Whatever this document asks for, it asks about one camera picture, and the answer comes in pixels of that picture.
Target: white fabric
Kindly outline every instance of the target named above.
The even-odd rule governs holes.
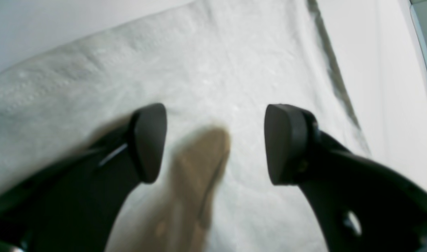
[[[309,2],[200,0],[0,74],[0,193],[162,102],[161,175],[130,194],[107,251],[325,251],[300,190],[271,185],[263,135],[268,104],[297,105],[368,155]]]

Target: white wall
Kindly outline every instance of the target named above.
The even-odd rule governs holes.
[[[427,79],[409,1],[318,2],[372,158],[427,190]]]
[[[0,0],[0,72],[84,36],[192,0]]]

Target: textured white cloth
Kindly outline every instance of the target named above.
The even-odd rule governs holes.
[[[199,0],[0,74],[0,193],[144,105],[167,107],[161,175],[108,251],[325,251],[308,202],[267,173],[268,104],[312,111],[368,155],[314,1]]]

